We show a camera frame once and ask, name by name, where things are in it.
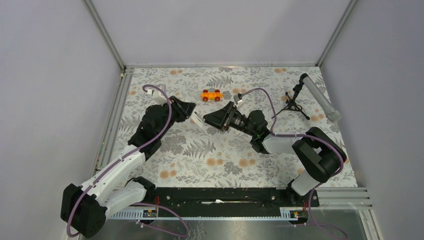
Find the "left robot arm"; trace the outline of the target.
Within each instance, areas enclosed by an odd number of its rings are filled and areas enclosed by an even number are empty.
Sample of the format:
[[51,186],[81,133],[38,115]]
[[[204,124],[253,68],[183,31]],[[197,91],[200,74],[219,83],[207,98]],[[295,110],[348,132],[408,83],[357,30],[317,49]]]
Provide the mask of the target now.
[[120,189],[124,177],[142,166],[161,147],[162,137],[175,123],[188,120],[194,102],[171,96],[162,104],[145,110],[136,132],[117,158],[80,185],[69,184],[63,191],[60,217],[69,237],[96,235],[106,220],[131,205],[148,206],[158,202],[155,185],[144,177],[130,178]]

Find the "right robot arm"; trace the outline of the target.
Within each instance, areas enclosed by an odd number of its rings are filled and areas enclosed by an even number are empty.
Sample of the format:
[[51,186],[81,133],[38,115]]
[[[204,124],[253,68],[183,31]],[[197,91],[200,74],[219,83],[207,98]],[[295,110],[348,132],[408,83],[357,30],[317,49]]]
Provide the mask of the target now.
[[232,101],[204,115],[203,119],[223,132],[233,128],[251,136],[250,145],[257,153],[296,155],[304,171],[288,184],[286,198],[293,206],[301,205],[310,190],[336,175],[347,159],[343,150],[320,128],[312,127],[303,134],[273,133],[261,110],[245,116]]

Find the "white remote control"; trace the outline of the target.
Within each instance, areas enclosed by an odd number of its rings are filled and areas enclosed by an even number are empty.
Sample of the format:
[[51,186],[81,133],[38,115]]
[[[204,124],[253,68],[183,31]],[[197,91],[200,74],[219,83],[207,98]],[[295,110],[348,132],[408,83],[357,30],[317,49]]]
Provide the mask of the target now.
[[204,119],[203,117],[197,112],[194,111],[191,116],[190,119],[199,127],[199,128],[203,128],[205,126],[204,124]]

